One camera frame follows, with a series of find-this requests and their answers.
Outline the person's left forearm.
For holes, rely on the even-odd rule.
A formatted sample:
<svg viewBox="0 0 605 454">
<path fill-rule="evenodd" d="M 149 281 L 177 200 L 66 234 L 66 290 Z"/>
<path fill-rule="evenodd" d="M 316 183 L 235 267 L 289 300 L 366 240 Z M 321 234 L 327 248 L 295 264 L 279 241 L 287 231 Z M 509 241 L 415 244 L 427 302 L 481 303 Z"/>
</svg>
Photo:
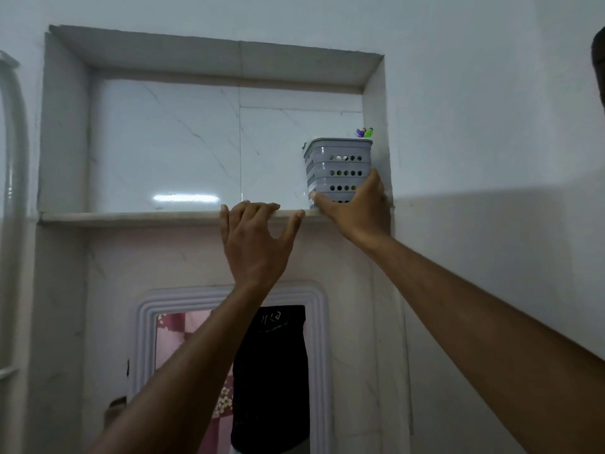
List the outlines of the person's left forearm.
<svg viewBox="0 0 605 454">
<path fill-rule="evenodd" d="M 253 317 L 275 282 L 237 282 L 88 454 L 195 454 Z"/>
</svg>

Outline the marble niche shelf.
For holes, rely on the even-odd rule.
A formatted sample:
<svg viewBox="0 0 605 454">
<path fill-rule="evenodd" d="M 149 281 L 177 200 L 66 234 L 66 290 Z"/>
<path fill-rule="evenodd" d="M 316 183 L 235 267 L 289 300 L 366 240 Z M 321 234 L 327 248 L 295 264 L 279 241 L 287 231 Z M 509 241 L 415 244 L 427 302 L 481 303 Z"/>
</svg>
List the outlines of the marble niche shelf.
<svg viewBox="0 0 605 454">
<path fill-rule="evenodd" d="M 39 214 L 42 226 L 64 228 L 190 228 L 219 226 L 219 211 L 116 212 L 116 213 L 50 213 Z"/>
</svg>

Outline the grey perforated plastic basket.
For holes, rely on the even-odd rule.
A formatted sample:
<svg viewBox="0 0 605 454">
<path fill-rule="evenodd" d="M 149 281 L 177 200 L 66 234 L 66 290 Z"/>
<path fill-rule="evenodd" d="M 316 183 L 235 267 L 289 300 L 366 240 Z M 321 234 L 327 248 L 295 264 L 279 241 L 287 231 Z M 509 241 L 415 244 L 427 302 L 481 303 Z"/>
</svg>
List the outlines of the grey perforated plastic basket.
<svg viewBox="0 0 605 454">
<path fill-rule="evenodd" d="M 315 138 L 302 148 L 308 200 L 319 192 L 336 203 L 350 203 L 372 169 L 371 138 Z"/>
</svg>

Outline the person's right hand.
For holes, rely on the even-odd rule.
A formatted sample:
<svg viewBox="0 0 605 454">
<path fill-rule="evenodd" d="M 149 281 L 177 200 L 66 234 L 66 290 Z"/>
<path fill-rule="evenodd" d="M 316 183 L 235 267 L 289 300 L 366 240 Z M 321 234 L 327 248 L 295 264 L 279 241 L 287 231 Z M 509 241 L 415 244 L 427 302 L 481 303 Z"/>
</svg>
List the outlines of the person's right hand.
<svg viewBox="0 0 605 454">
<path fill-rule="evenodd" d="M 339 217 L 330 220 L 347 240 L 363 251 L 370 249 L 380 238 L 391 236 L 389 199 L 375 168 L 371 168 L 353 198 L 344 203 Z"/>
</svg>

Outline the white curved pipe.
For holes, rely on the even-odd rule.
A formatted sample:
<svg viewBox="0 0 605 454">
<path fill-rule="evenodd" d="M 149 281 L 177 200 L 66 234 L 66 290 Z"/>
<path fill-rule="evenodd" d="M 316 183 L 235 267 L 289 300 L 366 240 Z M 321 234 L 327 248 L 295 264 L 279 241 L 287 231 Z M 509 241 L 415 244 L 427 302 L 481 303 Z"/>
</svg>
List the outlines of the white curved pipe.
<svg viewBox="0 0 605 454">
<path fill-rule="evenodd" d="M 18 60 L 0 50 L 0 95 L 5 129 L 4 186 L 0 193 L 0 454 L 9 420 L 9 382 L 19 371 L 13 363 L 13 338 L 28 186 L 28 125 L 17 69 Z"/>
</svg>

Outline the white framed mirror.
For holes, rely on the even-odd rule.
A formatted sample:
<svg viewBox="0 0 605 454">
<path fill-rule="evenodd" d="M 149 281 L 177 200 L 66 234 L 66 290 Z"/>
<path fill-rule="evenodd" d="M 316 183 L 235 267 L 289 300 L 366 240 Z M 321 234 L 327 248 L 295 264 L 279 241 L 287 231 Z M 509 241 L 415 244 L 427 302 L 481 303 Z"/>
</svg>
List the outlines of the white framed mirror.
<svg viewBox="0 0 605 454">
<path fill-rule="evenodd" d="M 128 313 L 130 332 L 127 397 L 131 401 L 155 371 L 155 322 L 161 313 L 209 310 L 232 285 L 153 289 L 143 292 Z M 326 292 L 313 281 L 278 282 L 263 307 L 303 305 L 307 315 L 311 454 L 334 454 L 329 309 Z"/>
</svg>

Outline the person's left hand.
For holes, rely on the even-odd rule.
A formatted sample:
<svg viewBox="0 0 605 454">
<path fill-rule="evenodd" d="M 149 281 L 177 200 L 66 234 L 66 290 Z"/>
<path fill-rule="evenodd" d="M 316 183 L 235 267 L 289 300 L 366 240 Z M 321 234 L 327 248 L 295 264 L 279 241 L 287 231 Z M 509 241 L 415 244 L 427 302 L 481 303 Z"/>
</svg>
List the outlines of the person's left hand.
<svg viewBox="0 0 605 454">
<path fill-rule="evenodd" d="M 280 205 L 265 203 L 265 228 L 247 230 L 249 203 L 243 201 L 229 209 L 230 236 L 223 248 L 235 285 L 266 295 L 283 275 L 293 247 L 284 247 L 281 235 L 273 237 L 268 228 Z"/>
</svg>

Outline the person's right forearm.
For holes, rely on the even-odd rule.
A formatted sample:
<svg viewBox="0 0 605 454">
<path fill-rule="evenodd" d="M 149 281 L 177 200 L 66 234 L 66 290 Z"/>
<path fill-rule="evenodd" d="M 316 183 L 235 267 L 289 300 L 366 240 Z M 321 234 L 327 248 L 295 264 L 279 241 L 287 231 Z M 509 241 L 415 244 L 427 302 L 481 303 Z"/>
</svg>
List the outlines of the person's right forearm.
<svg viewBox="0 0 605 454">
<path fill-rule="evenodd" d="M 386 233 L 350 237 L 527 454 L 605 454 L 605 361 Z"/>
</svg>

